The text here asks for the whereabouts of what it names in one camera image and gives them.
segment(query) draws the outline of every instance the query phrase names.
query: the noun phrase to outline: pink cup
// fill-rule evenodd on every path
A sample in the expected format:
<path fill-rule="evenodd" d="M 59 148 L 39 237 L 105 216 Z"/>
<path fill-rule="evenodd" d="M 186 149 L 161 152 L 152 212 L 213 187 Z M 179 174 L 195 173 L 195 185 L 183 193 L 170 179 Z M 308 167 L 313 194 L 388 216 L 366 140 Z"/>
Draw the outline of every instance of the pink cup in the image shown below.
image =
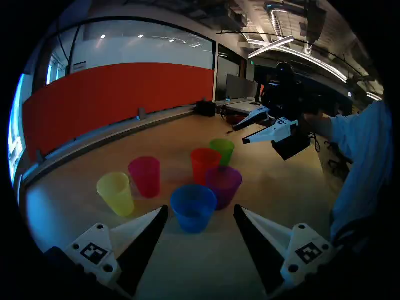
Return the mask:
<path fill-rule="evenodd" d="M 129 164 L 128 171 L 143 197 L 154 198 L 160 194 L 160 161 L 157 158 L 136 158 Z"/>

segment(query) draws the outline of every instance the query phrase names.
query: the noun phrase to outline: green cup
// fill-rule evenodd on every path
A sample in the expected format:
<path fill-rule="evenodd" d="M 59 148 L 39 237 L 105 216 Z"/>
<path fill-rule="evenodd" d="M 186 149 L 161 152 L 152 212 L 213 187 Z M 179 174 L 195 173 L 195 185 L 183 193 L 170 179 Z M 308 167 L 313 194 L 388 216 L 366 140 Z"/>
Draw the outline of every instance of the green cup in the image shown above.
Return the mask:
<path fill-rule="evenodd" d="M 232 153 L 234 152 L 235 149 L 235 144 L 231 142 L 230 140 L 223 139 L 223 138 L 217 138 L 213 139 L 209 143 L 209 147 L 211 149 L 214 149 L 218 151 L 222 158 L 219 162 L 220 166 L 228 166 L 229 162 L 231 161 L 231 156 Z"/>

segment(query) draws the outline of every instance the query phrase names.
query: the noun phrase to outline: red wall panel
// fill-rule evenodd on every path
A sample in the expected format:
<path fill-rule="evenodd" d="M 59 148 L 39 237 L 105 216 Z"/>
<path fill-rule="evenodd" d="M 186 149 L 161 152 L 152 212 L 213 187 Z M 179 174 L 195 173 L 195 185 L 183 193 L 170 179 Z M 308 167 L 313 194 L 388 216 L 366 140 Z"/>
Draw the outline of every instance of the red wall panel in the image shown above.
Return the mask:
<path fill-rule="evenodd" d="M 171 63 L 123 63 L 87 69 L 38 90 L 24 104 L 29 157 L 46 155 L 97 128 L 213 97 L 214 71 Z"/>

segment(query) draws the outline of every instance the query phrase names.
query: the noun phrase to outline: purple cup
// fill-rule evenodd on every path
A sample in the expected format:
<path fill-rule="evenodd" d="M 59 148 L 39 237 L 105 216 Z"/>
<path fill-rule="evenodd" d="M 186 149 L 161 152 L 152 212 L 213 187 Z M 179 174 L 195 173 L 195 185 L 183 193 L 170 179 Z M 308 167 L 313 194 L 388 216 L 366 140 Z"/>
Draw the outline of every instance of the purple cup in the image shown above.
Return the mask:
<path fill-rule="evenodd" d="M 230 166 L 211 168 L 205 174 L 205 185 L 216 196 L 216 210 L 222 210 L 231 204 L 242 183 L 242 175 Z"/>

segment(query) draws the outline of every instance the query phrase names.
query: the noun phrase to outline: table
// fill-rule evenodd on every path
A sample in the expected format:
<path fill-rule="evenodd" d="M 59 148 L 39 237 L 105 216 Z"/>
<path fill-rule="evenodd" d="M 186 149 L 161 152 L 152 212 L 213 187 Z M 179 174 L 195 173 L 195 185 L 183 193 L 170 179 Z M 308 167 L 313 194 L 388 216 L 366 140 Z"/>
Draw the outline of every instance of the table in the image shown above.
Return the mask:
<path fill-rule="evenodd" d="M 210 140 L 235 143 L 231 166 L 243 183 L 233 203 L 212 217 L 205 232 L 184 233 L 173 212 L 139 283 L 136 299 L 264 299 L 261 279 L 233 217 L 234 204 L 291 228 L 304 222 L 329 236 L 329 208 L 335 196 L 327 186 L 313 147 L 283 161 L 270 142 L 244 145 L 242 138 L 262 127 L 233 132 L 218 115 L 191 115 L 97 148 L 55 169 L 26 193 L 26 220 L 42 251 L 65 248 L 97 222 L 110 228 L 163 204 L 181 185 L 193 182 L 190 153 Z M 142 198 L 133 186 L 135 211 L 115 215 L 96 192 L 108 172 L 128 172 L 131 160 L 154 156 L 161 162 L 161 195 Z"/>
<path fill-rule="evenodd" d="M 229 109 L 230 111 L 249 114 L 251 111 L 258 109 L 261 106 L 261 103 L 259 103 L 259 105 L 254 105 L 250 103 L 254 103 L 254 101 L 227 104 L 226 108 Z"/>

